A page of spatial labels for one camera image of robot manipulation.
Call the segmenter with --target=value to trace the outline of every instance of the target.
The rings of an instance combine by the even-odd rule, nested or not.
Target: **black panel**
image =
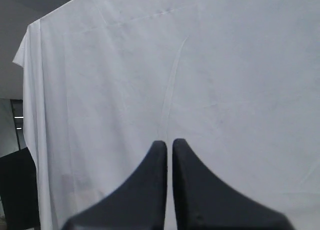
[[[63,230],[162,230],[167,172],[166,144],[155,141],[141,164],[117,190],[72,217]]]
[[[220,180],[184,139],[174,141],[172,157],[178,230],[293,230],[283,214]]]
[[[27,148],[0,158],[0,196],[7,230],[40,226],[36,167]]]

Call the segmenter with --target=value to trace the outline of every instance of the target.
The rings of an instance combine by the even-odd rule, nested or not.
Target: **black object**
[[[117,190],[69,219],[63,230],[162,230],[167,201],[167,155],[166,144],[155,141]]]
[[[173,143],[173,197],[178,230],[293,230],[288,219],[232,189],[184,139]]]
[[[0,158],[0,196],[7,230],[40,226],[36,176],[28,148]]]

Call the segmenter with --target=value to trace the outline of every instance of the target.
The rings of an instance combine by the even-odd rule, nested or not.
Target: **white cloth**
[[[319,0],[72,0],[32,23],[24,133],[43,230],[116,189],[153,140],[320,226]],[[169,161],[165,229],[176,229]]]

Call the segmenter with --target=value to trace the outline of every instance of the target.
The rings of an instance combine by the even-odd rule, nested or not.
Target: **white sheet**
[[[175,138],[298,230],[319,229],[319,30],[319,0],[73,0],[32,23],[14,61],[41,229]]]

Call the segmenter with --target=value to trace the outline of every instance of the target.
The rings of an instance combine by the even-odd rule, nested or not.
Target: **ceiling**
[[[23,70],[12,63],[27,26],[68,0],[0,0],[0,99],[22,99]]]

